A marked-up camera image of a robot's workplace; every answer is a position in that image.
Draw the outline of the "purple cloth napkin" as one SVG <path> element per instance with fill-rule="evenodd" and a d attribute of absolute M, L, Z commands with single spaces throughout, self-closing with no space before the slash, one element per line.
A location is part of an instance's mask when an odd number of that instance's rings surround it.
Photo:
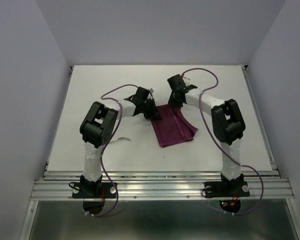
<path fill-rule="evenodd" d="M 151 120 L 151 124 L 161 148 L 192 141 L 199 130 L 183 116 L 180 107 L 169 104 L 157 107 L 161 120 Z"/>

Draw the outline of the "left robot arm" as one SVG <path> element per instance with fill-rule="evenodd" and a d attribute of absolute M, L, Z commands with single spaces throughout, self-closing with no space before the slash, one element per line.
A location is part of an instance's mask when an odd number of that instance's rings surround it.
<path fill-rule="evenodd" d="M 142 114 L 146 120 L 161 120 L 153 90 L 132 85 L 136 92 L 122 100 L 110 97 L 111 90 L 100 98 L 113 101 L 105 105 L 95 101 L 82 121 L 79 132 L 84 142 L 84 168 L 79 180 L 77 191 L 96 197 L 102 187 L 102 156 L 105 147 L 110 143 L 118 130 L 122 118 L 134 117 Z"/>

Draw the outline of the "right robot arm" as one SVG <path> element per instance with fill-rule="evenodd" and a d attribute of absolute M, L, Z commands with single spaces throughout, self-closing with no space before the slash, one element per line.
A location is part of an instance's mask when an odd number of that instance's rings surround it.
<path fill-rule="evenodd" d="M 193 84 L 186 84 L 179 74 L 170 77 L 167 82 L 171 89 L 168 104 L 198 108 L 210 137 L 222 153 L 221 180 L 206 182 L 205 196 L 226 197 L 240 192 L 244 185 L 240 146 L 246 124 L 238 103 L 234 99 L 215 98 Z M 211 117 L 212 129 L 208 128 L 205 114 Z"/>

